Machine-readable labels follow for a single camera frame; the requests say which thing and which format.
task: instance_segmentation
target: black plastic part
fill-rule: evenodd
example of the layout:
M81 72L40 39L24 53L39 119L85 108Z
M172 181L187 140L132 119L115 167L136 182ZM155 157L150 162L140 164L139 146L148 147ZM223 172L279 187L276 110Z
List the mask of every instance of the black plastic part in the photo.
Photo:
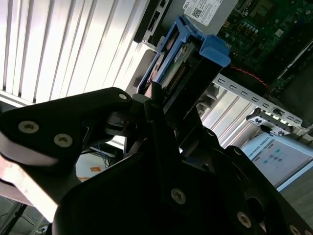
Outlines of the black plastic part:
M145 36L145 33L149 27L151 18L155 12L155 9L158 6L158 2L159 0L150 0L146 12L142 17L141 23L134 37L134 41L136 43L141 43L141 41L143 40L143 37Z
M191 57L188 63L190 66L188 73L180 80L164 106L166 120L173 128L176 128L175 123L185 119L196 106L205 89L222 69L221 66L204 57L200 57L200 60Z
M107 130L109 118L115 111L129 110L132 103L131 97L121 89L108 88L5 112L0 116L1 132L32 152L3 148L1 154L25 165L47 167L49 171L71 168L84 149L112 139ZM19 123L25 120L37 123L39 130L33 134L20 131ZM122 133L124 119L117 117L114 121L109 129L117 128ZM54 143L54 137L60 133L71 136L70 147Z

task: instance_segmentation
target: white panel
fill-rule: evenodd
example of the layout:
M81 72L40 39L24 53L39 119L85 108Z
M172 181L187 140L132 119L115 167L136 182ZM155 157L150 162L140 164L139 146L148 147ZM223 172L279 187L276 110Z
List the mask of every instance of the white panel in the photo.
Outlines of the white panel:
M79 19L81 17L81 13L84 6L84 0L77 0L73 6L73 12L70 15L70 22L68 26L68 30L65 32L64 37L64 46L61 51L61 57L59 66L57 68L55 81L52 89L51 99L58 99L60 97L63 81L65 79L67 66L68 66L68 60L71 55L72 47L74 44L76 29L79 25ZM65 81L65 86L69 85L70 78L69 75L67 75L67 80Z
M201 119L203 125L217 135L222 147L241 147L258 130L246 121L255 108L250 102L219 87L218 102Z
M75 64L76 64L76 60L77 60L77 56L80 50L80 46L84 45L84 41L83 40L83 35L84 35L84 31L86 28L86 24L87 24L87 19L89 16L89 12L91 10L91 4L92 4L92 0L85 0L84 2L84 6L82 9L82 12L79 16L79 24L77 25L77 32L75 32L75 41L74 44L72 45L71 48L71 53L70 53L70 58L67 64L67 71L65 73L65 77L63 80L63 84L62 84L62 88L61 88L61 93L59 98L63 98L66 97L67 95L67 91L68 91L68 86L70 84L70 81L72 79L72 74L75 68Z
M84 92L104 29L106 24L108 24L113 3L114 1L112 0L97 2L84 46L82 47L77 59L77 64L68 89L68 95L75 95ZM105 66L107 61L102 61L102 63L103 66Z
M19 107L126 87L143 55L133 38L148 0L0 3L0 98Z
M41 62L45 26L50 1L34 0L31 16L31 28L25 58L22 80L22 98L33 101L38 69Z
M0 7L0 89L3 89L4 62L6 48L6 25L8 13L8 0L1 0Z
M20 10L19 38L16 51L16 62L14 71L13 94L18 96L23 68L24 43L26 39L26 25L28 16L29 0L23 0Z
M10 47L8 55L6 88L5 88L5 91L8 93L13 92L16 51L18 46L21 0L12 0L11 3L12 3L12 18L10 32Z
M49 101L55 70L61 50L63 34L67 22L70 0L56 0L53 7L51 24L47 32L45 53L39 71L36 103Z
M94 66L90 73L89 82L86 86L86 92L94 91L102 88L102 85L107 80L107 74L114 61L114 54L116 53L117 47L121 41L122 34L126 27L128 27L127 22L130 19L132 9L134 7L134 0L119 1L112 22L114 25L108 28L105 32L104 38L101 42L101 49L96 57Z
M127 56L127 51L131 47L131 42L139 26L139 22L141 21L141 15L139 13L143 12L144 9L146 8L146 1L137 1L136 3L137 4L134 6L134 9L133 9L132 23L129 26L128 32L124 34L124 36L121 39L121 42L115 54L114 61L112 62L112 65L106 77L105 83L103 84L103 88L107 86L120 87L120 84L117 81L117 76L123 65L123 61L125 61L125 58Z

